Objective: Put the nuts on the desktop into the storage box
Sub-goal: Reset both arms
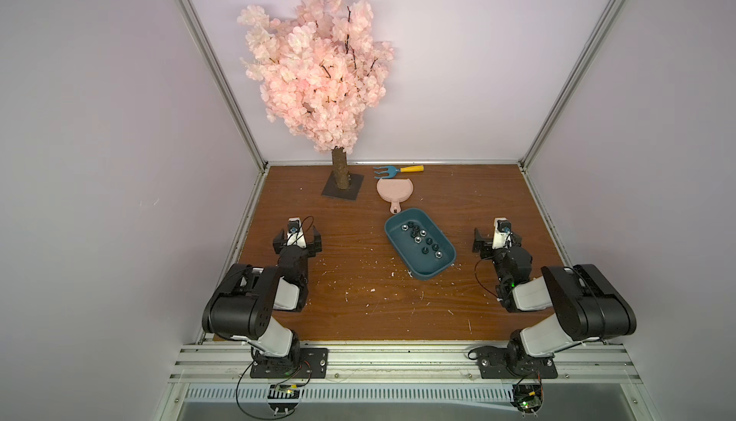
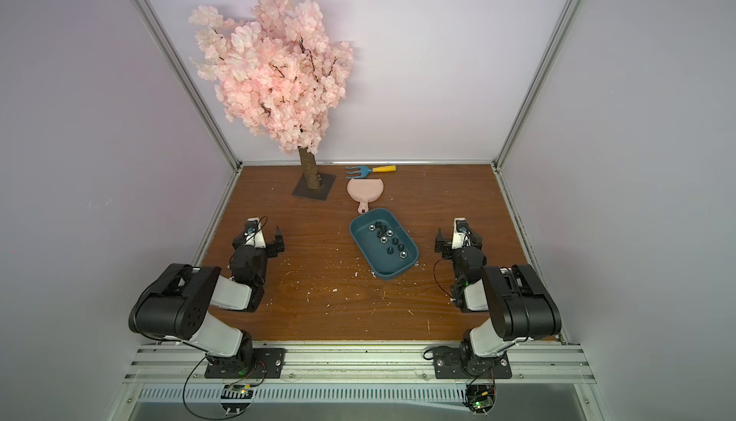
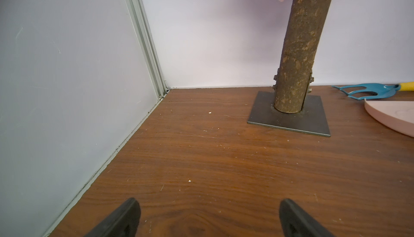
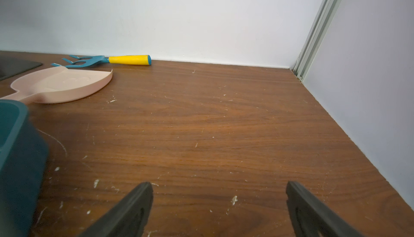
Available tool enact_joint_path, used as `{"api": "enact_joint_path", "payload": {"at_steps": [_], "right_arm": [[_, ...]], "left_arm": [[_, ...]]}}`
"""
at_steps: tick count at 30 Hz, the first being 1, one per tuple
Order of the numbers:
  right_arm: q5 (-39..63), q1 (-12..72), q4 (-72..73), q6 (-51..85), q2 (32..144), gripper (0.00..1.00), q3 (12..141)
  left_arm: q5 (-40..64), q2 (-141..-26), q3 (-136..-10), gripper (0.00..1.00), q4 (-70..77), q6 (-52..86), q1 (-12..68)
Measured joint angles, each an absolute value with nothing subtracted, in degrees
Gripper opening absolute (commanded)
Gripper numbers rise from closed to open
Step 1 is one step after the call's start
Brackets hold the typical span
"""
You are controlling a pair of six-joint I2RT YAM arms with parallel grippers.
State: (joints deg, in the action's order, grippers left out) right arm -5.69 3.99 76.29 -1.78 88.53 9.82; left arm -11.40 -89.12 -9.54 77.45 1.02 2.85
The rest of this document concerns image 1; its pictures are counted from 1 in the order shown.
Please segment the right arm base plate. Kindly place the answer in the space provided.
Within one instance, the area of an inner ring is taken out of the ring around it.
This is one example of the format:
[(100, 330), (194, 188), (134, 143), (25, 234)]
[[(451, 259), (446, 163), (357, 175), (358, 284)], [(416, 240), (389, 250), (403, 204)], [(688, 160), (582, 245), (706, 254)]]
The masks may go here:
[(481, 346), (470, 351), (482, 379), (556, 379), (559, 376), (551, 357), (536, 358), (523, 351)]

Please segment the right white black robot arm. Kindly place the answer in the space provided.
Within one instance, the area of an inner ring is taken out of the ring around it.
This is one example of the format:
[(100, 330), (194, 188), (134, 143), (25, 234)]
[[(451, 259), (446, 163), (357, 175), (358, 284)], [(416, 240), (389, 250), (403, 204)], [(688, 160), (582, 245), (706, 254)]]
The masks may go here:
[(636, 332), (636, 314), (613, 284), (593, 264), (543, 267), (533, 278), (533, 256), (506, 219), (494, 221), (491, 238), (473, 235), (473, 252), (493, 263), (496, 300), (509, 313), (551, 309), (537, 324), (517, 330), (506, 348), (490, 346), (475, 353), (481, 367), (506, 367), (514, 375), (553, 367), (553, 356), (584, 342)]

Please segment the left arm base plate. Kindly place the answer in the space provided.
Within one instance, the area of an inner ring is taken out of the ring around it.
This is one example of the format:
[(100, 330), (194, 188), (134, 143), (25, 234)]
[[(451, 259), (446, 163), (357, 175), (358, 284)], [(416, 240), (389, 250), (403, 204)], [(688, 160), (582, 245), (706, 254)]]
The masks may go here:
[(326, 347), (301, 348), (286, 357), (266, 357), (255, 348), (251, 351), (251, 379), (324, 379), (329, 362)]

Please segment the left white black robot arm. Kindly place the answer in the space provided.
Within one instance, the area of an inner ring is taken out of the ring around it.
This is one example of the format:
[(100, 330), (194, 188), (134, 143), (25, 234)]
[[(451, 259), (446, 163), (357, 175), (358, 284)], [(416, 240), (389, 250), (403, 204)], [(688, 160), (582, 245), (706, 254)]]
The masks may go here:
[(234, 264), (208, 300), (202, 329), (230, 342), (246, 342), (258, 365), (285, 370), (301, 365), (295, 331), (281, 325), (273, 313), (300, 313), (309, 295), (309, 260), (322, 252), (321, 234), (303, 229), (291, 219), (273, 240), (274, 266)]

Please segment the teal plastic storage box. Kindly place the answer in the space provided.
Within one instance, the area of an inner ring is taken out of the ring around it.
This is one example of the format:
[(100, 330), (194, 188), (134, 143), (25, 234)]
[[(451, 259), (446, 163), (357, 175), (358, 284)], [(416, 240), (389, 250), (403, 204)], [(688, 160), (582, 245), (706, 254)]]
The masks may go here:
[[(408, 222), (415, 222), (420, 230), (427, 231), (426, 237), (421, 244), (416, 244), (412, 237), (412, 229), (402, 231), (401, 226)], [(436, 225), (435, 221), (419, 208), (408, 208), (398, 214), (391, 216), (384, 224), (386, 237), (398, 253), (398, 256), (406, 265), (411, 275), (419, 280), (429, 280), (446, 271), (456, 260), (457, 252), (450, 239)], [(433, 244), (439, 245), (437, 252), (443, 252), (443, 258), (437, 259), (431, 246), (426, 244), (426, 239), (431, 238)], [(429, 248), (428, 254), (422, 254), (422, 248)]]

